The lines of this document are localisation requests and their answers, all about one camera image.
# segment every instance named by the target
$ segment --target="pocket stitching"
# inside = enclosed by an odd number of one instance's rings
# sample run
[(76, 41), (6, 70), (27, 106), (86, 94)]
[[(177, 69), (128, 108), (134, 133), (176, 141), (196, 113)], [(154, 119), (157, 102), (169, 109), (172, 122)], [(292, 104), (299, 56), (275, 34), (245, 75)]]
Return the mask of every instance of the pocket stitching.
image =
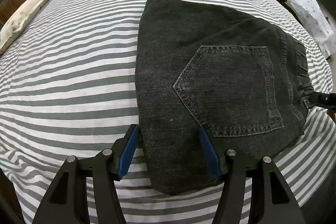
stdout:
[[(227, 48), (227, 50), (226, 51), (225, 51), (225, 49), (213, 50), (214, 48), (218, 48), (218, 47)], [(265, 49), (264, 49), (266, 47), (253, 47), (253, 46), (248, 47), (249, 49), (252, 49), (252, 51), (251, 51), (251, 50), (246, 50), (245, 49), (247, 46), (244, 47), (244, 46), (237, 46), (237, 45), (200, 46), (199, 49), (196, 51), (196, 53), (191, 58), (191, 60), (188, 62), (188, 64), (184, 68), (184, 70), (181, 72), (181, 74), (177, 78), (176, 82), (174, 83), (173, 88), (174, 88), (175, 92), (177, 93), (177, 95), (181, 99), (182, 103), (187, 108), (187, 110), (190, 112), (190, 114), (196, 120), (196, 122), (200, 126), (206, 124), (211, 128), (211, 126), (206, 122), (206, 120), (203, 118), (201, 113), (197, 110), (194, 103), (189, 99), (188, 95), (186, 94), (186, 92), (182, 88), (182, 85), (184, 84), (187, 77), (189, 76), (189, 74), (191, 73), (191, 71), (196, 66), (196, 64), (199, 62), (200, 58), (202, 57), (202, 55), (205, 52), (219, 52), (219, 51), (229, 52), (229, 51), (232, 51), (232, 47), (238, 48), (238, 51), (241, 51), (241, 52), (251, 52), (252, 54), (256, 54), (256, 52), (257, 52), (262, 56), (263, 63), (264, 63), (263, 65), (264, 65), (264, 68), (265, 68), (266, 88), (267, 88), (267, 97), (268, 97), (267, 98), (268, 99), (268, 109), (270, 111), (269, 121), (265, 125), (260, 126), (258, 124), (255, 124), (255, 125), (252, 125), (252, 126), (249, 126), (249, 127), (245, 127), (245, 129), (229, 127), (229, 128), (226, 128), (226, 130), (215, 130), (214, 135), (223, 136), (223, 134), (220, 134), (219, 132), (220, 131), (225, 131), (228, 136), (247, 136), (247, 135), (255, 135), (255, 134), (260, 134), (260, 133), (266, 133), (266, 132), (270, 132), (270, 131), (278, 129), (278, 128), (282, 128), (283, 127), (283, 122), (282, 122), (280, 112), (278, 111), (276, 105), (275, 106), (273, 105), (273, 102), (272, 102), (271, 97), (270, 97), (270, 81), (269, 81), (269, 77), (268, 77), (269, 64), (266, 62)], [(196, 112), (199, 115), (199, 118), (201, 119), (201, 121), (196, 116), (196, 114), (194, 114), (193, 112)]]
[[(304, 123), (305, 123), (305, 121), (303, 122), (304, 116), (293, 105), (293, 99), (294, 99), (293, 88), (292, 88), (292, 84), (290, 82), (288, 71), (287, 71), (287, 39), (286, 39), (286, 37), (285, 37), (285, 35), (284, 35), (284, 33), (283, 33), (282, 30), (277, 29), (277, 31), (278, 31), (280, 40), (282, 42), (281, 59), (282, 59), (282, 65), (283, 65), (283, 69), (285, 71), (285, 75), (286, 75), (286, 79), (287, 79), (287, 84), (288, 84), (288, 97), (289, 97), (288, 98), (289, 99), (288, 103), (289, 103), (289, 107), (290, 107), (290, 110), (292, 111), (292, 113), (294, 114), (294, 116), (298, 119), (299, 125), (302, 128), (302, 130), (303, 130), (303, 126), (304, 126)], [(297, 44), (295, 45), (295, 50), (296, 50), (296, 54), (297, 54), (297, 62), (298, 62), (298, 67), (299, 67), (299, 66), (301, 66), (301, 63), (300, 63), (300, 58), (299, 58), (298, 52), (300, 54), (302, 54), (302, 55), (303, 55), (303, 53), (298, 50)]]

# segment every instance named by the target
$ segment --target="back pocket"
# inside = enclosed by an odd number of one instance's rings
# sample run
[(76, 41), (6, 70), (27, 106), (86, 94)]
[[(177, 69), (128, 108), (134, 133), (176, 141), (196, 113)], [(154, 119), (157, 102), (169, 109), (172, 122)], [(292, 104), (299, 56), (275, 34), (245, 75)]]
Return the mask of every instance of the back pocket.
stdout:
[(173, 88), (197, 123), (216, 136), (283, 127), (267, 47), (200, 46)]

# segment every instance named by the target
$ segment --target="blue gripper pad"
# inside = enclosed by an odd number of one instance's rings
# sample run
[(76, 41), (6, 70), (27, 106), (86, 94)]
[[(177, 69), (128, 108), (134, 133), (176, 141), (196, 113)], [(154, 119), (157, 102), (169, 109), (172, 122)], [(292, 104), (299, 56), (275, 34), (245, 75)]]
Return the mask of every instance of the blue gripper pad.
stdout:
[(135, 126), (130, 137), (128, 138), (123, 152), (120, 155), (119, 171), (117, 173), (120, 179), (122, 179), (122, 177), (127, 174), (128, 169), (131, 165), (135, 149), (137, 148), (139, 142), (139, 133), (140, 128), (138, 126)]
[(203, 127), (199, 128), (199, 140), (201, 142), (204, 159), (207, 163), (209, 173), (220, 179), (222, 175), (219, 170), (219, 157)]

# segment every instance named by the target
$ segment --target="jeans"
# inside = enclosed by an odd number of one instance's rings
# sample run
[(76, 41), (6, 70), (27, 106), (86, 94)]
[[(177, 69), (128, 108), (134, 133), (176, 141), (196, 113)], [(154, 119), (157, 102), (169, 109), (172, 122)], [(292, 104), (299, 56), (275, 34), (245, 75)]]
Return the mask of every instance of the jeans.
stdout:
[(167, 194), (218, 184), (198, 128), (223, 149), (260, 159), (303, 134), (313, 91), (305, 47), (276, 25), (235, 9), (148, 0), (135, 85), (153, 187)]

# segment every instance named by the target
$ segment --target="bed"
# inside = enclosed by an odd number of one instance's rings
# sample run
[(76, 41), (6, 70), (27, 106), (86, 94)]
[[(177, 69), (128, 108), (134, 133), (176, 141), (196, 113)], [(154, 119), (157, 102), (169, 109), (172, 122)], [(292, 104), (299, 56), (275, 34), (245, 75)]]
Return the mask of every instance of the bed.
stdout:
[[(26, 223), (69, 155), (95, 156), (138, 123), (134, 84), (137, 32), (147, 0), (50, 0), (0, 58), (0, 167), (14, 184)], [(320, 49), (276, 0), (186, 0), (263, 18), (304, 43), (315, 91), (330, 93)], [(331, 173), (336, 127), (310, 110), (305, 135), (275, 159), (303, 206)], [(127, 223), (211, 223), (223, 185), (168, 196), (151, 187), (141, 146), (116, 182)], [(87, 179), (91, 223), (98, 223)], [(246, 180), (241, 224), (248, 222)]]

